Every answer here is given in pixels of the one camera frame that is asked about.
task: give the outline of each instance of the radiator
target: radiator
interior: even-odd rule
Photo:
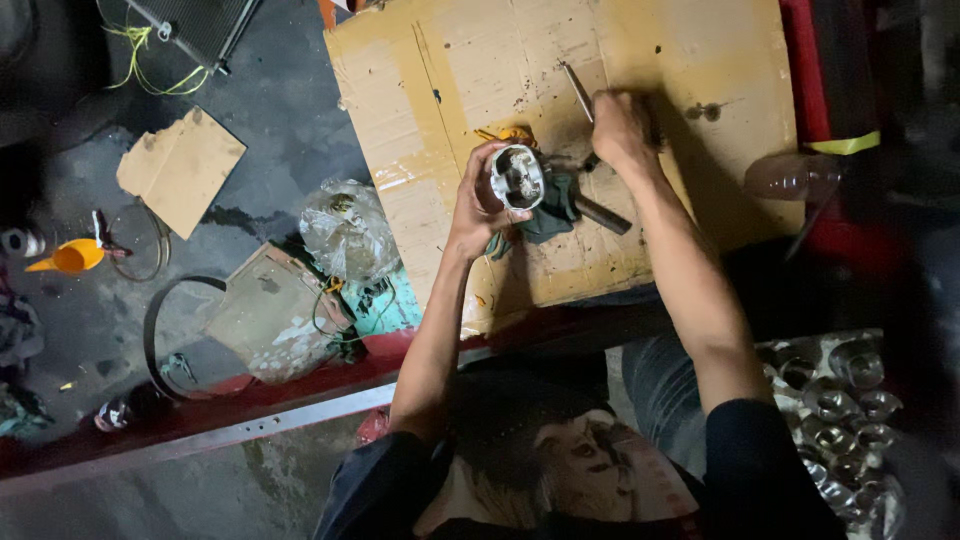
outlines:
[[[223,69],[259,0],[126,0],[206,69]]]

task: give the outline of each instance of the cardboard sheet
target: cardboard sheet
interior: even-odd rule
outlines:
[[[185,240],[246,151],[209,114],[194,107],[169,128],[140,137],[120,160],[117,182],[139,195]]]
[[[558,59],[587,91],[652,94],[661,162],[721,249],[791,233],[803,206],[749,200],[749,164],[796,148],[777,0],[393,0],[325,33],[331,62],[411,284],[423,307],[439,266],[472,131],[530,126],[547,155],[584,159],[591,126]],[[463,334],[548,306],[650,282],[633,200],[609,167],[589,198],[635,223],[590,221],[474,264]]]
[[[264,244],[227,279],[227,294],[204,333],[240,356],[254,377],[285,382],[330,358],[330,336],[352,324],[302,262]]]

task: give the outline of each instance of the tape roll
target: tape roll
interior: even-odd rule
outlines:
[[[0,245],[7,255],[16,258],[36,257],[47,247],[43,236],[20,229],[10,229],[0,234]]]

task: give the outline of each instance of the metal parts pile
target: metal parts pile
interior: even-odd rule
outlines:
[[[877,388],[881,342],[881,331],[867,330],[756,346],[806,470],[850,533],[866,538],[891,538],[903,521],[900,487],[881,470],[897,438],[884,422],[903,407]]]

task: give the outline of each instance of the forearm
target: forearm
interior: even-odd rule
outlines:
[[[657,289],[693,359],[704,410],[731,397],[772,399],[736,294],[656,155],[618,172],[636,199]]]
[[[450,379],[457,368],[457,345],[472,258],[447,246],[417,335],[396,381],[390,409],[391,431],[411,431],[427,444],[443,436]]]

